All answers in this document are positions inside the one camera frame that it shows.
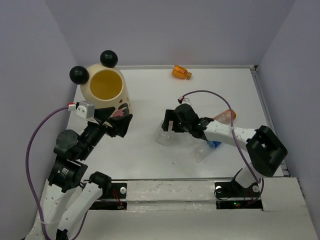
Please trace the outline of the clear plastic bottle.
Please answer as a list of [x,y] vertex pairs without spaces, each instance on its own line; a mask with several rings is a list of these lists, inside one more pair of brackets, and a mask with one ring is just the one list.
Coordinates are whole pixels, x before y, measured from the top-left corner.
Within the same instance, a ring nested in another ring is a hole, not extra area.
[[162,129],[162,125],[164,123],[164,120],[162,120],[159,124],[159,127],[157,128],[154,140],[162,145],[162,146],[170,146],[178,143],[178,137],[174,131],[172,131],[172,122],[169,123],[168,131],[164,131]]

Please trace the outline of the small orange juice bottle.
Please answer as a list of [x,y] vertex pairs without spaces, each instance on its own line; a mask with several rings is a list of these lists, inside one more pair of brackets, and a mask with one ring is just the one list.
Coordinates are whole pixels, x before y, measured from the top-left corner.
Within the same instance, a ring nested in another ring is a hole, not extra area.
[[188,70],[182,66],[175,65],[172,69],[172,76],[175,78],[179,78],[182,80],[190,80],[192,77],[192,73],[188,72]]

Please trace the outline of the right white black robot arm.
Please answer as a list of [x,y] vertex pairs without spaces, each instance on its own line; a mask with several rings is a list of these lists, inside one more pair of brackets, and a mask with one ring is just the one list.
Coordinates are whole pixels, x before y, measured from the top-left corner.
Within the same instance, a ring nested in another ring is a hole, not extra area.
[[242,197],[264,177],[273,177],[288,154],[286,147],[265,125],[257,129],[241,128],[220,123],[209,117],[198,117],[189,104],[167,109],[162,130],[189,133],[196,139],[216,141],[237,147],[248,153],[250,160],[219,193],[223,198]]

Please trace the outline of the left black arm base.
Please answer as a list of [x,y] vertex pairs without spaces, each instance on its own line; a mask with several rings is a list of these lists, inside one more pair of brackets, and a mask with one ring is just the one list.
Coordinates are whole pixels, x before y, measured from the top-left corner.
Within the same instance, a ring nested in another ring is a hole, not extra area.
[[126,181],[112,181],[111,189],[96,200],[90,210],[121,211],[127,209],[127,187]]

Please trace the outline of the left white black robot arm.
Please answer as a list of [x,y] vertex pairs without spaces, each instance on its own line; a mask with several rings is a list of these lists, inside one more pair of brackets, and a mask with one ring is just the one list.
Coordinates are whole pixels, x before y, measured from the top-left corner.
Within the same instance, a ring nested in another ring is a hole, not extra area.
[[81,180],[88,168],[86,160],[103,136],[123,138],[133,118],[131,113],[113,117],[114,107],[101,108],[85,116],[87,126],[81,134],[66,129],[56,138],[54,165],[45,182],[44,192],[38,197],[33,186],[29,157],[34,138],[50,117],[63,110],[81,111],[79,103],[58,108],[46,116],[34,130],[25,153],[25,172],[37,206],[37,215],[27,240],[75,240],[84,225],[88,210],[99,198],[108,196],[112,179],[96,171],[86,183]]

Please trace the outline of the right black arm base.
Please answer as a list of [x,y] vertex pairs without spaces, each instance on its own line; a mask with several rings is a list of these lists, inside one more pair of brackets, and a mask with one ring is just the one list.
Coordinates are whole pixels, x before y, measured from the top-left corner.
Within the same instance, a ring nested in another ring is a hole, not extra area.
[[218,210],[263,209],[257,183],[244,188],[235,181],[215,182],[213,191]]

